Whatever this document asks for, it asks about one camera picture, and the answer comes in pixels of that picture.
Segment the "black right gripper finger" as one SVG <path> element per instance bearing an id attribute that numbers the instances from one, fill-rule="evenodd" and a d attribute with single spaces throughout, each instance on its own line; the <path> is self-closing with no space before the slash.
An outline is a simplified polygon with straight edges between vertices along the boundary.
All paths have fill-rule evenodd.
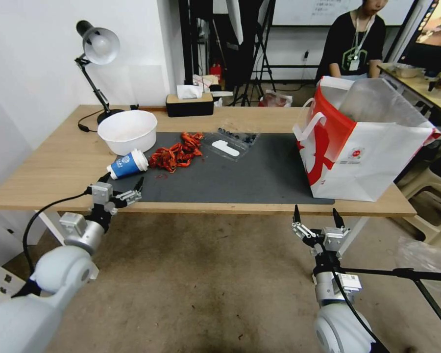
<path id="1" fill-rule="evenodd" d="M 298 209 L 298 205 L 294 206 L 294 213 L 292 217 L 291 223 L 293 233 L 298 236 L 302 241 L 316 241 L 318 236 L 315 232 L 307 228 L 302 222 L 300 218 L 300 212 Z"/>
<path id="2" fill-rule="evenodd" d="M 336 226 L 333 231 L 334 236 L 347 236 L 350 233 L 350 228 L 345 226 L 344 220 L 336 208 L 333 208 L 332 215 Z"/>

